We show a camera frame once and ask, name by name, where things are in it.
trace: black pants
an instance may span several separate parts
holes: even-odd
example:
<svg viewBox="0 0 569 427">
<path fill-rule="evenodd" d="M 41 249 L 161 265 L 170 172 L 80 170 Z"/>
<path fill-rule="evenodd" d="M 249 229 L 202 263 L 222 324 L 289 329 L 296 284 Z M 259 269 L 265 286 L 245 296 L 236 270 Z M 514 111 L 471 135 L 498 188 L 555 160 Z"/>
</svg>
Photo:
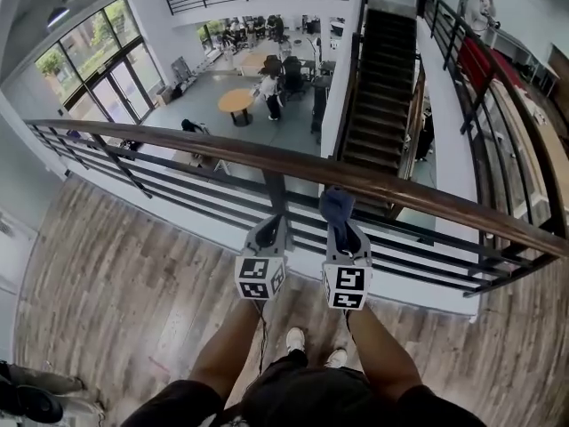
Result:
<svg viewBox="0 0 569 427">
<path fill-rule="evenodd" d="M 267 98 L 268 112 L 270 112 L 270 118 L 281 118 L 281 107 L 278 105 L 278 98 L 276 95 L 270 95 Z"/>
</svg>

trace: chair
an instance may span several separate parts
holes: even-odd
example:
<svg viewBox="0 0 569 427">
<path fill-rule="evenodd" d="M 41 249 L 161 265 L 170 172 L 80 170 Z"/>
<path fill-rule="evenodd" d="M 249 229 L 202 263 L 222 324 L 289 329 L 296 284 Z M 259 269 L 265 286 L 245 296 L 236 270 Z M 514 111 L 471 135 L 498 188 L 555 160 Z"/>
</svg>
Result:
<svg viewBox="0 0 569 427">
<path fill-rule="evenodd" d="M 284 90 L 286 91 L 287 99 L 290 100 L 293 95 L 304 96 L 304 78 L 301 74 L 301 63 L 294 60 L 293 57 L 286 59 L 284 64 Z"/>
</svg>

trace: shoe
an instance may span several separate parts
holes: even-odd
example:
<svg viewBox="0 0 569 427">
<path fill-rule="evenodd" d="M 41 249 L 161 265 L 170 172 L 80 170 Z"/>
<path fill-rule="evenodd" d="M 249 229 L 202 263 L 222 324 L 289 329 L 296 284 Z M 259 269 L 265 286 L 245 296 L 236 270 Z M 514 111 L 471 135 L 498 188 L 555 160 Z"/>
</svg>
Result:
<svg viewBox="0 0 569 427">
<path fill-rule="evenodd" d="M 293 350 L 304 351 L 304 333 L 298 328 L 293 327 L 286 335 L 286 350 L 290 353 Z"/>
<path fill-rule="evenodd" d="M 344 367 L 347 361 L 348 361 L 348 353 L 343 348 L 339 348 L 330 355 L 330 357 L 324 364 L 324 367 L 328 368 Z"/>
</svg>

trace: black cable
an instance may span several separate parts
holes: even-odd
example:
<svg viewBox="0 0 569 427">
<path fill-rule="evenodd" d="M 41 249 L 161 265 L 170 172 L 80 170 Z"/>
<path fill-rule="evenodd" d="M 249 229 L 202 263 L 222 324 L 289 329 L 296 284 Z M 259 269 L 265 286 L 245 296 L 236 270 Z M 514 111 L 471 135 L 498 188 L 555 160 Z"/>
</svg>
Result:
<svg viewBox="0 0 569 427">
<path fill-rule="evenodd" d="M 263 371 L 263 360 L 265 359 L 265 350 L 267 348 L 267 321 L 263 317 L 263 307 L 265 306 L 264 301 L 253 301 L 252 302 L 257 311 L 259 312 L 260 321 L 263 324 L 263 338 L 260 341 L 260 362 L 259 362 L 259 376 Z"/>
<path fill-rule="evenodd" d="M 260 320 L 263 323 L 263 338 L 260 341 L 260 361 L 259 361 L 259 376 L 263 372 L 263 360 L 265 359 L 265 350 L 267 348 L 267 321 L 263 317 L 262 310 L 259 312 Z"/>
</svg>

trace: glass door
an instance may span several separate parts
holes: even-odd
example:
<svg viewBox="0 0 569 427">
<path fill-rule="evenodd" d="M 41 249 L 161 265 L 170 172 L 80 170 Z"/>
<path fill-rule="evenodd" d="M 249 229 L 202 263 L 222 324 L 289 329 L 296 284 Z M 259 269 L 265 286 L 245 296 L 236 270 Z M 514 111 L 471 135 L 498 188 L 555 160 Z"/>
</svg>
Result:
<svg viewBox="0 0 569 427">
<path fill-rule="evenodd" d="M 146 91 L 142 87 L 140 80 L 135 76 L 132 71 L 132 66 L 126 65 L 126 62 L 121 61 L 110 71 L 116 85 L 116 91 L 123 101 L 134 121 L 138 124 L 150 112 L 151 104 L 148 103 Z"/>
<path fill-rule="evenodd" d="M 114 122 L 118 124 L 134 124 L 135 120 L 125 106 L 124 99 L 121 100 L 120 92 L 113 87 L 116 84 L 112 85 L 111 81 L 114 83 L 112 77 L 104 77 L 93 87 L 93 93 Z"/>
</svg>

